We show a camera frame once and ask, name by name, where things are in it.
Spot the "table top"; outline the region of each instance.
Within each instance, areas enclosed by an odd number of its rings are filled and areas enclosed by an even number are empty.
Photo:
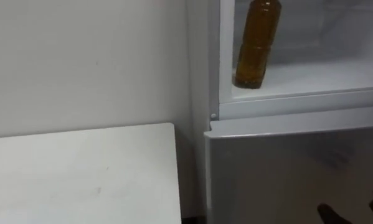
[[[181,223],[174,126],[0,138],[1,223]]]

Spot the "freezer drawer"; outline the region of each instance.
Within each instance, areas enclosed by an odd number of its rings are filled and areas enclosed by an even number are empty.
[[[212,122],[209,223],[373,223],[373,108]]]

